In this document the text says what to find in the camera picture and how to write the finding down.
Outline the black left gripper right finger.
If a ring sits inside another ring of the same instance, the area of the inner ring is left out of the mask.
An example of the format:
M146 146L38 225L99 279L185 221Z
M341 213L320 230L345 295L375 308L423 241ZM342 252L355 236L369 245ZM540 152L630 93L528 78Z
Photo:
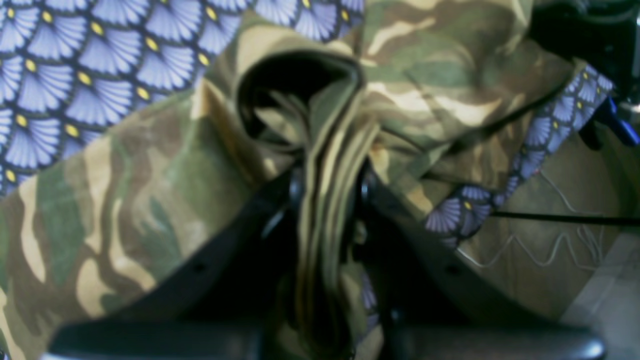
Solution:
M377 300L382 360L603 360L589 328L560 325L484 281L409 214L364 165L355 209L366 240L355 248Z

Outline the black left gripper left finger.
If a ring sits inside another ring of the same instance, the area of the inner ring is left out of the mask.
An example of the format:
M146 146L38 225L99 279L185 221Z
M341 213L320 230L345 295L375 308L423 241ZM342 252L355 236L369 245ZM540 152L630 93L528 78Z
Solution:
M259 189L218 235L152 292L111 316L58 330L44 360L267 360L267 320L296 260L302 169Z

